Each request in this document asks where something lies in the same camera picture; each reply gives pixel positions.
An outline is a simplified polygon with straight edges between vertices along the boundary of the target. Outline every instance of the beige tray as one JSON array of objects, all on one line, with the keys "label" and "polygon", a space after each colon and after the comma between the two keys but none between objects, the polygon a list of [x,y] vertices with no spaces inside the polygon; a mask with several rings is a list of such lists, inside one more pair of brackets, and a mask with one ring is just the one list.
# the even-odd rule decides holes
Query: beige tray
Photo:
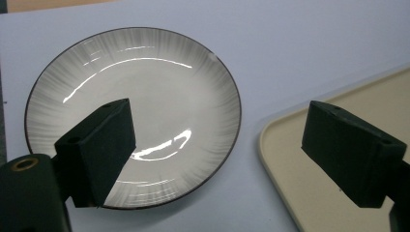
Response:
[{"label": "beige tray", "polygon": [[[410,144],[410,70],[326,102],[338,105]],[[358,208],[301,149],[307,110],[268,124],[260,158],[302,231],[390,231],[387,197],[381,209]],[[404,158],[410,162],[408,152]]]}]

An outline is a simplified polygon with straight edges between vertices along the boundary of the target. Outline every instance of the ceramic plate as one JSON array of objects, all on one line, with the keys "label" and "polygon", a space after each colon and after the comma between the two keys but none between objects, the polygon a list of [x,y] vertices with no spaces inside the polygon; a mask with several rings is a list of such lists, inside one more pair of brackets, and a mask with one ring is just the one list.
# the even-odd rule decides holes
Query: ceramic plate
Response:
[{"label": "ceramic plate", "polygon": [[136,149],[105,207],[146,208],[206,182],[228,157],[241,103],[226,66],[202,44],[154,28],[104,32],[65,50],[42,72],[27,103],[32,153],[54,143],[99,106],[129,98]]}]

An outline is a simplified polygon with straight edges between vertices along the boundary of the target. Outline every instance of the brass screw hole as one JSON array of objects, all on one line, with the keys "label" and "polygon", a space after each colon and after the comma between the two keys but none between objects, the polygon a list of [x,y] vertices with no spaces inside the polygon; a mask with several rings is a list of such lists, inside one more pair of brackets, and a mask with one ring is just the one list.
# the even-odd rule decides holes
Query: brass screw hole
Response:
[{"label": "brass screw hole", "polygon": [[37,158],[26,158],[22,159],[12,166],[12,171],[25,171],[37,165],[39,163],[39,159]]}]

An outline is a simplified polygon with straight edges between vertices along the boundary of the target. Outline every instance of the glossy surface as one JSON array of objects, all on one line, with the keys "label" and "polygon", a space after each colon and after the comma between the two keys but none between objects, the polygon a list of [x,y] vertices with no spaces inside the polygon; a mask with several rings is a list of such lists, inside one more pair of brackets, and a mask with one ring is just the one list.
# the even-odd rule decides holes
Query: glossy surface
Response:
[{"label": "glossy surface", "polygon": [[126,28],[85,39],[45,68],[27,103],[31,151],[55,154],[66,131],[123,98],[132,105],[136,149],[106,207],[151,207],[191,192],[236,141],[239,93],[218,57],[177,33]]}]

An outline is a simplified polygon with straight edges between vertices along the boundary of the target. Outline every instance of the white table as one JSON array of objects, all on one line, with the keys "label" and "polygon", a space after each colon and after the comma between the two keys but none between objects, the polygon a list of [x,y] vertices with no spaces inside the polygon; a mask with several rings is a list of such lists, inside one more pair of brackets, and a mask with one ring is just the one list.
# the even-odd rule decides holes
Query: white table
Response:
[{"label": "white table", "polygon": [[9,160],[28,154],[24,109],[46,65],[70,45],[131,26],[179,32],[214,51],[242,98],[237,144],[188,196],[142,211],[76,209],[73,231],[296,231],[257,155],[271,119],[409,67],[409,1],[118,1],[0,14]]}]

